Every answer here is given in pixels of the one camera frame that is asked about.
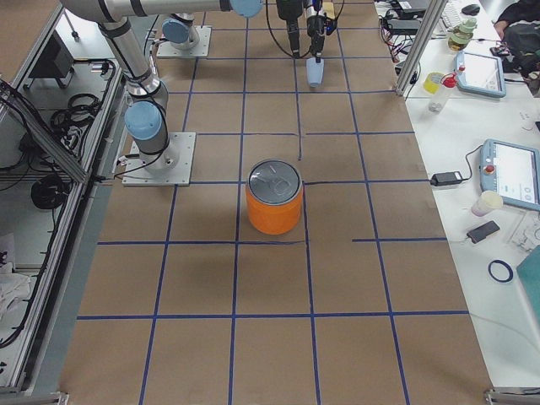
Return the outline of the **light blue paper cup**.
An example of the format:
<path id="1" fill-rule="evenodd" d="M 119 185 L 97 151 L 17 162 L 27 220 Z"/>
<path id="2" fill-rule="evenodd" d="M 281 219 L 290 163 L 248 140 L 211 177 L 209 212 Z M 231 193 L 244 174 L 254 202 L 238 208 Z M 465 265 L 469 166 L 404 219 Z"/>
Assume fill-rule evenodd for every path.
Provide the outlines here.
<path id="1" fill-rule="evenodd" d="M 325 61 L 321 57 L 310 57 L 306 61 L 307 83 L 311 88 L 317 88 L 322 84 L 324 67 Z"/>

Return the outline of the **white paper cup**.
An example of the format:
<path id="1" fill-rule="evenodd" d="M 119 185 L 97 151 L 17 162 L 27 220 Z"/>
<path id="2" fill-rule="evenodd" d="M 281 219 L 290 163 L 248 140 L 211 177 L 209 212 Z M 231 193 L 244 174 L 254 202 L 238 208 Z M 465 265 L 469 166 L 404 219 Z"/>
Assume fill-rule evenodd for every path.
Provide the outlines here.
<path id="1" fill-rule="evenodd" d="M 500 194 L 493 191 L 484 191 L 472 205 L 471 212 L 475 216 L 483 217 L 494 210 L 501 209 L 503 205 L 504 201 Z"/>

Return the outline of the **yellow tape roll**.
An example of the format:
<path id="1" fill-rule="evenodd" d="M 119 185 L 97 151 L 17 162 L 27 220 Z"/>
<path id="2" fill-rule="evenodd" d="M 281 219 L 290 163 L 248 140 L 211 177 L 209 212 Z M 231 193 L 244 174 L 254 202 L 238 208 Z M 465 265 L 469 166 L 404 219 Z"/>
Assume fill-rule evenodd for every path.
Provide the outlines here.
<path id="1" fill-rule="evenodd" d="M 434 95 L 440 87 L 441 80 L 444 78 L 444 74 L 440 72 L 428 73 L 423 83 L 425 91 Z"/>

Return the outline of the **clear bottle red cap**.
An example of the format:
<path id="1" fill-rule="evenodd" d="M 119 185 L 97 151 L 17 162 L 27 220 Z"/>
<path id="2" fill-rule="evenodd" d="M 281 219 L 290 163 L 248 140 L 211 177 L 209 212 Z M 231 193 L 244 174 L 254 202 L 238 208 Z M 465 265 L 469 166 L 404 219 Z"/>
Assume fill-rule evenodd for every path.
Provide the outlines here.
<path id="1" fill-rule="evenodd" d="M 439 113 L 443 110 L 450 96 L 454 94 L 454 88 L 457 86 L 457 73 L 448 73 L 440 80 L 440 85 L 435 94 L 431 97 L 428 110 Z"/>

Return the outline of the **orange tin can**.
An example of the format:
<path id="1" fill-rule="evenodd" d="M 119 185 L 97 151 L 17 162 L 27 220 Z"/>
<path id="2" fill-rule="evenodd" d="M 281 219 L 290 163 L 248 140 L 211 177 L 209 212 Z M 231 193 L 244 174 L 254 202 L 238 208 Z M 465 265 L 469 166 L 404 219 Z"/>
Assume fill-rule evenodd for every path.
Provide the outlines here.
<path id="1" fill-rule="evenodd" d="M 266 235 L 282 235 L 300 220 L 303 184 L 296 168 L 279 159 L 256 163 L 246 181 L 251 225 Z"/>

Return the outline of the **upper teach pendant tablet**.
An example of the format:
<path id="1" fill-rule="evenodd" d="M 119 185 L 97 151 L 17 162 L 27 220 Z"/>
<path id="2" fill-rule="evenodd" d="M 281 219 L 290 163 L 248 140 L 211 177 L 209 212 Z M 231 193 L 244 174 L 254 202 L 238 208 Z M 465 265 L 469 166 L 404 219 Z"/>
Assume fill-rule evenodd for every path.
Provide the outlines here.
<path id="1" fill-rule="evenodd" d="M 459 51 L 454 61 L 460 90 L 497 99 L 506 96 L 502 61 L 498 57 Z"/>

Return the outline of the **teach pendant tablet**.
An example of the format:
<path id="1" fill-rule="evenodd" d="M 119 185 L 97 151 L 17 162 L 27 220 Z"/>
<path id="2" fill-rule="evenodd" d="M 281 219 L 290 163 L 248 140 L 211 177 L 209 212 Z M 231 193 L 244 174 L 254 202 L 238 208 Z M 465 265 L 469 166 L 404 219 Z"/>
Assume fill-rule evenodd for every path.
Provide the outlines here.
<path id="1" fill-rule="evenodd" d="M 506 96 L 502 61 L 498 57 L 459 51 L 454 61 L 460 90 L 497 99 Z"/>
<path id="2" fill-rule="evenodd" d="M 495 139 L 481 148 L 480 187 L 505 204 L 539 211 L 539 150 Z"/>

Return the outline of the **small black power adapter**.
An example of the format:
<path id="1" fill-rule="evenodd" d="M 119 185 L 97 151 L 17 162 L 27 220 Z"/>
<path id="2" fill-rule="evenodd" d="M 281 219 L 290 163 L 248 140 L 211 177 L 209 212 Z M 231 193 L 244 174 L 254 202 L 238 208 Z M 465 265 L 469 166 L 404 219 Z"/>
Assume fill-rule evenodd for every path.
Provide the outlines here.
<path id="1" fill-rule="evenodd" d="M 464 181 L 459 171 L 434 173 L 429 179 L 431 186 L 454 186 Z"/>

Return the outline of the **lower teach pendant tablet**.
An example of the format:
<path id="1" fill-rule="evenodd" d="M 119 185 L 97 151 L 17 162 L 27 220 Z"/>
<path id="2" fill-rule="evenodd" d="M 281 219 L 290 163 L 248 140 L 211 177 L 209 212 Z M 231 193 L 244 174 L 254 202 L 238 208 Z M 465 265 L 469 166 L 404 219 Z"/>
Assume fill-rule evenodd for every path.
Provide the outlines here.
<path id="1" fill-rule="evenodd" d="M 481 148 L 480 187 L 505 204 L 539 211 L 539 150 L 495 139 Z"/>

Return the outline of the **black smartphone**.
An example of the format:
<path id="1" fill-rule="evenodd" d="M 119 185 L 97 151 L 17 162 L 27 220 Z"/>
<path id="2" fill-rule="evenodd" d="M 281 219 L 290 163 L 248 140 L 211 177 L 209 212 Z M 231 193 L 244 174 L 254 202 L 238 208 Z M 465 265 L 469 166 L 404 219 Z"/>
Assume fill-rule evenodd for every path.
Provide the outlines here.
<path id="1" fill-rule="evenodd" d="M 500 227 L 493 220 L 490 220 L 474 229 L 470 229 L 466 233 L 466 236 L 473 244 L 477 244 L 497 233 L 499 230 Z"/>

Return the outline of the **white crumpled cloth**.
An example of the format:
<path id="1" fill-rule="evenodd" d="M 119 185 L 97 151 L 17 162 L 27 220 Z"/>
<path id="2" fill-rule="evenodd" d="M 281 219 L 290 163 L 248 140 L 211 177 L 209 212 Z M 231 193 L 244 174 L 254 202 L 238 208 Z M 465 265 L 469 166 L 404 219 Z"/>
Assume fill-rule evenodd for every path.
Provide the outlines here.
<path id="1" fill-rule="evenodd" d="M 1 237 L 1 316 L 30 297 L 30 277 L 15 272 L 14 234 Z"/>

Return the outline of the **aluminium frame post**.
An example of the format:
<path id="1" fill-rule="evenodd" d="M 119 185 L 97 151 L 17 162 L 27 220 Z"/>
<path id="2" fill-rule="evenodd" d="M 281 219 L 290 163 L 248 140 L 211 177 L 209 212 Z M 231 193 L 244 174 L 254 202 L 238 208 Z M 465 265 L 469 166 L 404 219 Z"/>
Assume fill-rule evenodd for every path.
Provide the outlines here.
<path id="1" fill-rule="evenodd" d="M 428 6 L 417 35 L 413 40 L 413 45 L 408 57 L 402 65 L 402 70 L 398 75 L 397 83 L 394 88 L 397 95 L 403 95 L 407 86 L 410 84 L 410 80 L 419 64 L 424 49 L 433 34 L 435 26 L 443 13 L 446 3 L 446 0 L 435 0 Z"/>

